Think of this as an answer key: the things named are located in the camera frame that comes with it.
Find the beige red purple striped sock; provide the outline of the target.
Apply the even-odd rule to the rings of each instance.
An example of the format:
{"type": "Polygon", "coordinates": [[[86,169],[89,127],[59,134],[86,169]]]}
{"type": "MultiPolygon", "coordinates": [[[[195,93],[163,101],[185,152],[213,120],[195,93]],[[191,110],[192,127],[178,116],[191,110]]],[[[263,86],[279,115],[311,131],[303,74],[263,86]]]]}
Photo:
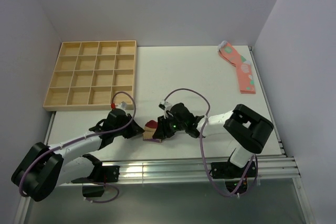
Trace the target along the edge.
{"type": "Polygon", "coordinates": [[[162,143],[161,139],[153,137],[156,129],[158,128],[157,124],[158,124],[157,121],[154,121],[154,120],[150,120],[145,124],[144,132],[143,132],[143,140],[144,141],[162,143]]]}

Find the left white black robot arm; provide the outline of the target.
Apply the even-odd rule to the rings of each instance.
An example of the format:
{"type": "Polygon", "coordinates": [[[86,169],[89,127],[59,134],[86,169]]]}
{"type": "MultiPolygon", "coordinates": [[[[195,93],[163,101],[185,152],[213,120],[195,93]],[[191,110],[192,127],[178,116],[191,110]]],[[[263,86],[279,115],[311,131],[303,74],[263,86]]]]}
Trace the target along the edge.
{"type": "Polygon", "coordinates": [[[118,169],[103,166],[92,155],[116,137],[130,139],[144,133],[131,114],[113,109],[105,119],[78,138],[56,145],[34,144],[14,171],[11,181],[23,197],[38,202],[64,183],[94,183],[103,186],[118,180],[118,169]]]}

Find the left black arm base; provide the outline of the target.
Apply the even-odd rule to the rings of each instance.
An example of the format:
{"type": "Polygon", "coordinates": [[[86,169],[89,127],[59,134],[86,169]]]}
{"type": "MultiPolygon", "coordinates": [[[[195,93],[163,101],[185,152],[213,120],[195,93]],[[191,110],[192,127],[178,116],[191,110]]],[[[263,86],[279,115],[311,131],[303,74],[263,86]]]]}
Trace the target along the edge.
{"type": "Polygon", "coordinates": [[[78,178],[71,181],[73,184],[95,184],[95,186],[83,186],[82,194],[86,198],[98,198],[108,189],[108,184],[116,183],[119,179],[120,166],[101,166],[94,168],[89,177],[78,178]]]}

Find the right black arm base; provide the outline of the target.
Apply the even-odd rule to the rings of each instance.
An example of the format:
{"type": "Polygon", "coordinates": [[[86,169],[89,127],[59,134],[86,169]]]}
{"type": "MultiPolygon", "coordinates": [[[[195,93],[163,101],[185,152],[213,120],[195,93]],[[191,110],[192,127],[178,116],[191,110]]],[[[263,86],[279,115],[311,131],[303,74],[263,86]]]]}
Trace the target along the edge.
{"type": "MultiPolygon", "coordinates": [[[[211,163],[211,170],[209,172],[210,176],[213,179],[230,179],[230,181],[225,182],[225,187],[229,193],[232,193],[234,189],[237,187],[241,176],[243,175],[245,169],[247,168],[248,164],[246,164],[243,168],[239,168],[229,161],[227,162],[212,162],[211,163]]],[[[253,186],[256,183],[258,176],[258,163],[252,161],[251,165],[249,166],[241,185],[235,191],[235,195],[242,195],[245,194],[249,188],[248,178],[254,178],[253,186]]]]}

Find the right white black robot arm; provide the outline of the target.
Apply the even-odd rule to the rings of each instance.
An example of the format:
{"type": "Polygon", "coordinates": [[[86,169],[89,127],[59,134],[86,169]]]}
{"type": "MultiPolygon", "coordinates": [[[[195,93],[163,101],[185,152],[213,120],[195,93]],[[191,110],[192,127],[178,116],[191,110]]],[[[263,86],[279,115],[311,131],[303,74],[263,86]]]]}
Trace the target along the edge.
{"type": "Polygon", "coordinates": [[[196,116],[183,103],[172,105],[162,101],[159,107],[164,111],[158,117],[153,134],[156,140],[165,140],[183,131],[192,138],[229,133],[238,146],[227,164],[228,173],[240,176],[254,154],[260,154],[268,141],[274,125],[249,107],[238,104],[226,113],[213,116],[196,116]]]}

